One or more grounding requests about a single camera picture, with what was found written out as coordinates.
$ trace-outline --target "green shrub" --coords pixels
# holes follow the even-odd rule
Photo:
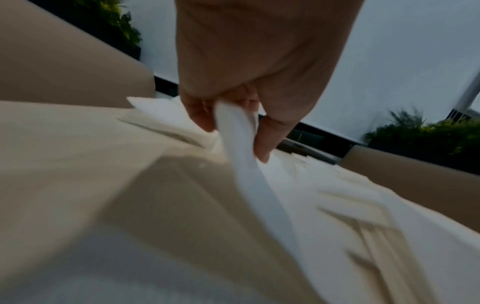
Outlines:
[[[421,113],[391,112],[393,122],[365,134],[377,144],[400,147],[424,154],[447,156],[458,160],[480,160],[480,121],[443,120],[425,124]]]
[[[72,4],[87,9],[92,14],[105,20],[113,27],[117,27],[123,33],[125,42],[135,46],[142,39],[140,32],[132,27],[130,22],[132,16],[130,12],[122,14],[120,7],[124,0],[70,0]]]

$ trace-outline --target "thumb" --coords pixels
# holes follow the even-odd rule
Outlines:
[[[253,143],[253,152],[261,162],[268,162],[270,152],[282,142],[297,122],[282,122],[270,116],[264,116],[260,120],[258,130]]]

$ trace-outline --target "hand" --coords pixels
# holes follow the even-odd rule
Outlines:
[[[206,131],[219,97],[256,111],[263,162],[317,103],[363,0],[176,0],[180,97]]]

